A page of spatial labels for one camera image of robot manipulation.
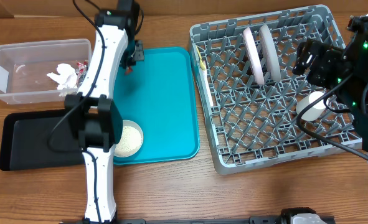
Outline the white plastic cup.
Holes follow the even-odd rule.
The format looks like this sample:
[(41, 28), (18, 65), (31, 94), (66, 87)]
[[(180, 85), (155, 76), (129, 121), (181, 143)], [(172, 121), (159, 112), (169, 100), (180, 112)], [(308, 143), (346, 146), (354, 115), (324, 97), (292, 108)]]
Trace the white plastic cup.
[[(310, 93), (308, 96), (299, 101), (296, 105), (296, 112), (300, 114), (308, 105), (316, 101), (319, 97), (323, 96), (324, 92), (314, 91)], [(313, 107), (307, 110), (304, 115), (302, 115), (301, 119), (305, 121), (314, 121), (318, 119), (321, 114), (326, 109), (326, 106), (323, 103), (323, 100), (316, 103)]]

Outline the foil wrapper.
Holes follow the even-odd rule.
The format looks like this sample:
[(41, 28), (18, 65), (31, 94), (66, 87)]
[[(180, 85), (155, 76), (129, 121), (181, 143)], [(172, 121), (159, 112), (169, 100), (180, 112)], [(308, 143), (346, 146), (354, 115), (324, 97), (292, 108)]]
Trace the foil wrapper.
[(84, 62), (77, 62), (77, 69), (75, 70), (77, 74), (77, 86), (79, 87), (82, 82), (84, 81), (86, 75), (87, 75), (87, 69), (88, 69), (88, 60), (84, 60)]

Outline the grey deep plate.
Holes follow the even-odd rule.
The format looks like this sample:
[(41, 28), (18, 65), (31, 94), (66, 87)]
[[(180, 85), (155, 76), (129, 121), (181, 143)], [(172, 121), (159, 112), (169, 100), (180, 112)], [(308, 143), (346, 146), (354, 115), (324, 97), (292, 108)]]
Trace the grey deep plate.
[(271, 79), (275, 82), (281, 81), (281, 70), (278, 55), (269, 27), (264, 24), (259, 30), (260, 43), (262, 46), (263, 58), (266, 60), (267, 71)]

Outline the yellow plastic spoon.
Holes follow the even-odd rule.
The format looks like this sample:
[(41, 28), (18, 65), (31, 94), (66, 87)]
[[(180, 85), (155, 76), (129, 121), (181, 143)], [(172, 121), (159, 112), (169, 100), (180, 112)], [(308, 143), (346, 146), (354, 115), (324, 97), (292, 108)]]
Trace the yellow plastic spoon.
[(205, 65), (205, 63), (204, 63), (204, 61), (203, 61), (203, 59), (202, 59), (202, 55), (201, 55), (201, 53), (200, 53), (200, 50), (199, 50), (199, 48), (198, 48), (198, 47), (196, 47), (196, 50), (197, 50), (197, 54), (198, 54), (198, 56), (199, 56), (200, 68), (201, 68), (203, 71), (206, 71), (206, 70), (207, 70), (207, 68), (206, 68), (206, 65)]

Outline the white napkin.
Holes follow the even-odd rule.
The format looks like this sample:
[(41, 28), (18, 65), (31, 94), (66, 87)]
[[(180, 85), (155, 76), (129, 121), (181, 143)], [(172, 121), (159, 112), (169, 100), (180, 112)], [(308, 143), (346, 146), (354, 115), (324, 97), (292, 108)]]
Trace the white napkin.
[(71, 65), (60, 63), (57, 65), (56, 71), (58, 74), (48, 73), (47, 76), (58, 83), (58, 90), (77, 88), (78, 76)]

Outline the white plate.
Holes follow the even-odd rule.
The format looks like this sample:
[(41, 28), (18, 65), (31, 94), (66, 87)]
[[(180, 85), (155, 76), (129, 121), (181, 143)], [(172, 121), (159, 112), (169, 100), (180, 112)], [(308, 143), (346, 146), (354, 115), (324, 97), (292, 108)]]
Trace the white plate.
[(249, 27), (247, 27), (246, 29), (244, 29), (242, 35), (243, 35), (243, 42), (248, 55), (248, 61), (250, 62), (251, 70), (253, 76), (255, 77), (255, 81), (259, 85), (264, 85), (265, 81), (262, 66), (260, 63), (257, 47), (255, 45), (255, 41), (253, 38), (252, 30)]

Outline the white plastic fork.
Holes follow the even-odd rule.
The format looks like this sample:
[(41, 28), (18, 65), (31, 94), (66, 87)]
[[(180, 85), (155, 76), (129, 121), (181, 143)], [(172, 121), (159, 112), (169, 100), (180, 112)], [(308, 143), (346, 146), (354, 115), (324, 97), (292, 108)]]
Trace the white plastic fork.
[(204, 77), (204, 83), (205, 83), (205, 86), (206, 86), (206, 93), (207, 93), (207, 97), (208, 97), (208, 100), (209, 100), (209, 104), (210, 104), (210, 107), (213, 107), (214, 102), (212, 100), (212, 95), (211, 95), (211, 92), (210, 92), (210, 86), (209, 86), (209, 82), (207, 80), (207, 69), (203, 70), (202, 74), (203, 74), (203, 77)]

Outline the grey dishwasher rack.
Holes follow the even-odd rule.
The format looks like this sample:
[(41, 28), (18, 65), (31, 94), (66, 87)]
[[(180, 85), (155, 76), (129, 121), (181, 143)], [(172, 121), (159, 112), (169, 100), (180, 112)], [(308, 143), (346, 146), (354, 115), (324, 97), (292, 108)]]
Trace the grey dishwasher rack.
[[(242, 32), (253, 36), (266, 24), (280, 64), (281, 82), (257, 85), (245, 56)], [(304, 76), (291, 72), (295, 47), (308, 39), (336, 47), (344, 42), (330, 9), (322, 4), (193, 25), (189, 31), (192, 69), (196, 73), (205, 128), (216, 171), (245, 172), (313, 156), (337, 154), (339, 148), (308, 136), (296, 125), (295, 106), (315, 91)], [(199, 56), (207, 68), (214, 106), (210, 107)]]

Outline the small red sauce packet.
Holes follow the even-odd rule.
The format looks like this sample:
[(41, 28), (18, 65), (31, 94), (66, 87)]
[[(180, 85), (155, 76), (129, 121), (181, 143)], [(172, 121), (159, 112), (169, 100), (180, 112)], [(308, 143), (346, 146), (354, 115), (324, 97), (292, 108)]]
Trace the small red sauce packet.
[(128, 67), (128, 68), (126, 69), (125, 74), (126, 74), (126, 75), (128, 75), (128, 74), (130, 74), (132, 71), (133, 71), (132, 67)]

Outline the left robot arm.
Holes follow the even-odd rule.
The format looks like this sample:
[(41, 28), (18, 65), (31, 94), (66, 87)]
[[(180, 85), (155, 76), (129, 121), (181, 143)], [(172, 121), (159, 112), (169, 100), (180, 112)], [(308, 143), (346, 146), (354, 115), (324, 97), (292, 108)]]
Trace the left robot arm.
[(126, 9), (102, 9), (91, 23), (96, 44), (87, 75), (74, 95), (65, 98), (68, 121), (85, 160), (87, 206), (82, 223), (114, 223), (113, 153), (121, 139), (123, 119), (113, 101), (119, 70), (136, 63), (135, 35), (143, 22), (137, 4)]

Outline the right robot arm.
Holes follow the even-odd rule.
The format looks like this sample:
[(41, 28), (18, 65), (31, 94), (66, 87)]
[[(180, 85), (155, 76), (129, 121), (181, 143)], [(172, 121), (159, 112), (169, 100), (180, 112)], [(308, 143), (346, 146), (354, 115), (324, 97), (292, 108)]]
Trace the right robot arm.
[(310, 106), (298, 112), (296, 123), (307, 135), (368, 162), (368, 14), (351, 17), (347, 29), (354, 35), (345, 49), (318, 40), (300, 43), (293, 73), (301, 75), (309, 70), (307, 81), (328, 89), (317, 101), (326, 101), (331, 95), (336, 95), (339, 102), (347, 106), (347, 111), (354, 118), (352, 125), (362, 138), (362, 150), (357, 151), (306, 129), (301, 120)]

